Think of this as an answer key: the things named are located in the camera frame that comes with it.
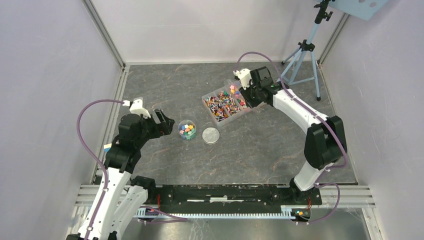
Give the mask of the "clear round jar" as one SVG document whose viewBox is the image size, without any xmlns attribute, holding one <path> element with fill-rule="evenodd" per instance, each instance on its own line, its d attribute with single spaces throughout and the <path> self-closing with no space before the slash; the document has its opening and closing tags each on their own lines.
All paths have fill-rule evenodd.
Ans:
<svg viewBox="0 0 424 240">
<path fill-rule="evenodd" d="M 196 125 L 191 120 L 182 120 L 178 124 L 178 133 L 183 140 L 192 140 L 196 137 L 197 130 Z"/>
</svg>

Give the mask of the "clear plastic scoop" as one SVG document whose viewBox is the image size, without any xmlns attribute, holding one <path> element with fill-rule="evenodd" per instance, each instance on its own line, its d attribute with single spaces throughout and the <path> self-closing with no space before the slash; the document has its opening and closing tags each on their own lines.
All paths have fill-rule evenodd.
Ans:
<svg viewBox="0 0 424 240">
<path fill-rule="evenodd" d="M 240 92 L 240 88 L 242 87 L 239 80 L 227 79 L 225 80 L 225 87 L 229 90 L 229 93 L 236 99 L 245 100 L 243 95 Z"/>
</svg>

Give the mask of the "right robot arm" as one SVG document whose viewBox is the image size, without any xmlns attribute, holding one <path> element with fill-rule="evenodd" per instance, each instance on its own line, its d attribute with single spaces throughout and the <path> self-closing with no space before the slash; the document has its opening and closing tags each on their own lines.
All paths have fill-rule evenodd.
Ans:
<svg viewBox="0 0 424 240">
<path fill-rule="evenodd" d="M 249 108 L 266 103 L 286 114 L 305 133 L 305 163 L 290 180 L 289 199 L 302 204 L 317 188 L 318 180 L 336 162 L 348 160 L 344 124 L 340 117 L 329 117 L 305 103 L 283 80 L 273 80 L 267 67 L 243 68 L 233 72 L 240 81 L 239 92 Z"/>
</svg>

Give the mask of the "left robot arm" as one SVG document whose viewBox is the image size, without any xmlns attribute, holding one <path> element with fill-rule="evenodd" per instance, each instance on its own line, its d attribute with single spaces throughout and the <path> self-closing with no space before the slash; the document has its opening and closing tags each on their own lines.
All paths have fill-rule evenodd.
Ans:
<svg viewBox="0 0 424 240">
<path fill-rule="evenodd" d="M 159 122 L 151 116 L 130 113 L 118 125 L 118 135 L 105 156 L 105 173 L 92 207 L 82 226 L 68 240 L 120 240 L 141 205 L 157 198 L 155 180 L 132 178 L 141 158 L 141 148 L 152 139 L 170 135 L 175 120 L 155 109 Z"/>
</svg>

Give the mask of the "clear compartment candy tray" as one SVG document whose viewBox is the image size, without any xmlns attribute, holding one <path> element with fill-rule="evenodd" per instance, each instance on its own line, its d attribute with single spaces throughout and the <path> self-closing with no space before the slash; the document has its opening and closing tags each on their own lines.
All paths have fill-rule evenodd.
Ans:
<svg viewBox="0 0 424 240">
<path fill-rule="evenodd" d="M 265 105 L 262 103 L 255 108 L 250 108 L 245 100 L 234 98 L 225 85 L 202 96 L 201 100 L 218 128 L 248 113 L 258 114 L 264 110 Z"/>
</svg>

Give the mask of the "blue and white block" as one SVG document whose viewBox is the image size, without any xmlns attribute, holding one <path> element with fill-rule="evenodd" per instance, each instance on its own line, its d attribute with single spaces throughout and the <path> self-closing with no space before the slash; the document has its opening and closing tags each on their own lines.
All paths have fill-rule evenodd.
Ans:
<svg viewBox="0 0 424 240">
<path fill-rule="evenodd" d="M 105 153 L 107 153 L 107 152 L 111 149 L 111 147 L 112 147 L 112 144 L 111 144 L 111 143 L 105 144 L 105 145 L 103 146 L 103 151 L 104 151 Z"/>
</svg>

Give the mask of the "light blue perforated board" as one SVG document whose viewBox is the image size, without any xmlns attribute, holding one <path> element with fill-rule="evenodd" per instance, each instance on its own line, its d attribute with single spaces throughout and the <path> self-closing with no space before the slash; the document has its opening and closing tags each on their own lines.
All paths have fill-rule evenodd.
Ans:
<svg viewBox="0 0 424 240">
<path fill-rule="evenodd" d="M 324 2 L 324 5 L 340 12 L 368 21 L 378 12 L 388 0 L 317 0 L 316 8 Z"/>
</svg>

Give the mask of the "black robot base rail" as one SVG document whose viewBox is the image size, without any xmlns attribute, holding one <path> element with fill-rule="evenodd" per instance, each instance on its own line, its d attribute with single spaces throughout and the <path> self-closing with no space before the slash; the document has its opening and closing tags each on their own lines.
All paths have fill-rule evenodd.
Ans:
<svg viewBox="0 0 424 240">
<path fill-rule="evenodd" d="M 277 214 L 282 206 L 322 203 L 319 189 L 296 193 L 286 184 L 164 184 L 149 191 L 145 202 L 168 214 Z"/>
</svg>

